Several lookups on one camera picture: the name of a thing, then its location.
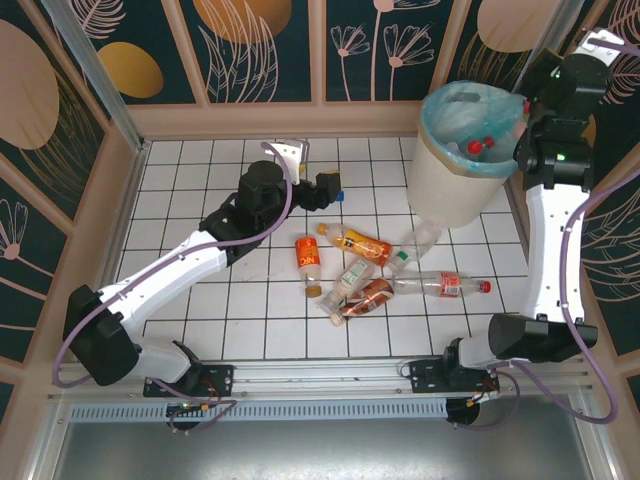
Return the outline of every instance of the orange bottle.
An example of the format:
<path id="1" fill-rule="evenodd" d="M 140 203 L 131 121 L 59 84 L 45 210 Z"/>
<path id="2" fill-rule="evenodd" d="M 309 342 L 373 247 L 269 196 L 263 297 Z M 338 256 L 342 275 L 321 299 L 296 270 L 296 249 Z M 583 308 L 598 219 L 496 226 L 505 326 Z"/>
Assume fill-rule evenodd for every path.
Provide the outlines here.
<path id="1" fill-rule="evenodd" d="M 320 286 L 320 254 L 318 242 L 313 237 L 302 237 L 296 240 L 296 258 L 298 259 L 298 272 L 305 282 L 305 294 L 309 298 L 322 295 Z"/>
<path id="2" fill-rule="evenodd" d="M 317 232 L 345 252 L 355 253 L 371 263 L 384 267 L 393 248 L 389 243 L 366 237 L 339 223 L 321 223 Z"/>

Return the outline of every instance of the orange label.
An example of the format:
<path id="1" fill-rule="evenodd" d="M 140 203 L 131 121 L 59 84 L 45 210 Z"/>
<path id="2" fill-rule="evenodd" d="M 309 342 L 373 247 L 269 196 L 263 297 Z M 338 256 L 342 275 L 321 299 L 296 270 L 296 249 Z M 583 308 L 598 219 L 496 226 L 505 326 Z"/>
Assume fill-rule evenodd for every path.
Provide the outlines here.
<path id="1" fill-rule="evenodd" d="M 313 237 L 303 237 L 296 241 L 296 257 L 298 268 L 305 265 L 320 265 L 318 242 Z"/>
<path id="2" fill-rule="evenodd" d="M 340 248 L 352 251 L 370 262 L 384 267 L 393 247 L 387 242 L 365 237 L 355 230 L 349 230 L 345 234 Z"/>
<path id="3" fill-rule="evenodd" d="M 442 286 L 440 288 L 441 297 L 456 298 L 460 296 L 460 275 L 457 273 L 443 272 Z"/>

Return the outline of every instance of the trash bin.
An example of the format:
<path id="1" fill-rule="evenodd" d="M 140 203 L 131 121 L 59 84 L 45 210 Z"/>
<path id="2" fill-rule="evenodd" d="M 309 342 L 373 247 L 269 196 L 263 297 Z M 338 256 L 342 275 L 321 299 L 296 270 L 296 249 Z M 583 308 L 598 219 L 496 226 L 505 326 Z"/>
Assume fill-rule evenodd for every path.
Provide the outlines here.
<path id="1" fill-rule="evenodd" d="M 450 83 L 425 98 L 407 190 L 422 220 L 454 228 L 480 214 L 517 170 L 514 132 L 523 105 L 520 95 L 474 82 Z M 469 153 L 478 153 L 472 143 L 482 147 L 479 155 Z"/>

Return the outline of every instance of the bottle label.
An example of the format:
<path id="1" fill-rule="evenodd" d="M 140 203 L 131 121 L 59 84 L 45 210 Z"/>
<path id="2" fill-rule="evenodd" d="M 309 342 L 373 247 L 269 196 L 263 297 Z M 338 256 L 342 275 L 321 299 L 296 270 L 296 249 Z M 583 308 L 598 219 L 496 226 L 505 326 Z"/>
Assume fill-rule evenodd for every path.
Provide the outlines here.
<path id="1" fill-rule="evenodd" d="M 393 287 L 384 278 L 376 278 L 362 291 L 349 298 L 340 308 L 345 317 L 355 317 L 369 313 L 393 297 Z"/>
<path id="2" fill-rule="evenodd" d="M 442 286 L 440 287 L 441 297 L 456 298 L 460 296 L 460 275 L 457 273 L 443 272 Z"/>
<path id="3" fill-rule="evenodd" d="M 367 263 L 364 260 L 358 260 L 349 270 L 342 274 L 342 283 L 347 287 L 353 286 L 353 284 L 360 279 L 366 269 Z"/>
<path id="4" fill-rule="evenodd" d="M 367 260 L 384 267 L 391 253 L 391 245 L 359 234 L 355 230 L 348 230 L 340 244 L 340 248 L 351 250 Z"/>
<path id="5" fill-rule="evenodd" d="M 313 237 L 303 237 L 296 241 L 296 257 L 298 258 L 298 268 L 305 265 L 320 265 L 320 254 L 318 253 L 318 242 Z"/>

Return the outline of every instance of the red bottle cap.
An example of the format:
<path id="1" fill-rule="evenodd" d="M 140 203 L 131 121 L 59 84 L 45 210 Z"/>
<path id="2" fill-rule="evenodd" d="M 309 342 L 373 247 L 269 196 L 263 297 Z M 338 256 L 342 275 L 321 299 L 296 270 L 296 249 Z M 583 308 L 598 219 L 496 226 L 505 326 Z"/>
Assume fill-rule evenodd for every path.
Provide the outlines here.
<path id="1" fill-rule="evenodd" d="M 482 152 L 482 142 L 480 140 L 471 140 L 467 145 L 467 151 L 471 155 L 480 155 Z"/>

